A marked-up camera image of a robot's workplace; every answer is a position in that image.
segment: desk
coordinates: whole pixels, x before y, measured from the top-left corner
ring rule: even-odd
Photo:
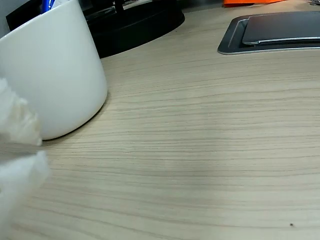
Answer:
[[[320,51],[217,53],[234,17],[305,10],[191,11],[103,59],[105,106],[45,143],[52,177],[9,239],[319,239]]]

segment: black object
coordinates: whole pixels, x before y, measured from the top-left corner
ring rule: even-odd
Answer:
[[[10,31],[41,14],[42,0],[30,0],[6,16]]]
[[[227,28],[217,51],[225,55],[320,49],[320,11],[239,16]]]
[[[87,24],[101,58],[157,39],[178,26],[185,16],[177,0],[153,0],[124,10],[128,0],[91,0]],[[41,14],[42,0],[29,0],[6,16],[12,31]]]
[[[157,39],[185,20],[176,0],[156,0],[87,21],[100,58]]]

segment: black round tray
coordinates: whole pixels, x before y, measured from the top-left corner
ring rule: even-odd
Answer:
[[[157,39],[184,21],[176,0],[156,0],[87,23],[100,58],[105,58]]]

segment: white ceramic pen holder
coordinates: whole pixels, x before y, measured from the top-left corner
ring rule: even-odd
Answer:
[[[107,81],[78,0],[1,38],[0,78],[39,114],[44,140],[87,122],[106,100]]]

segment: wood grain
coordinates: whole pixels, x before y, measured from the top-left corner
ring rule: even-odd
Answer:
[[[217,53],[234,17],[317,9],[189,12],[103,59],[105,106],[45,143],[52,177],[9,239],[319,239],[320,51]]]

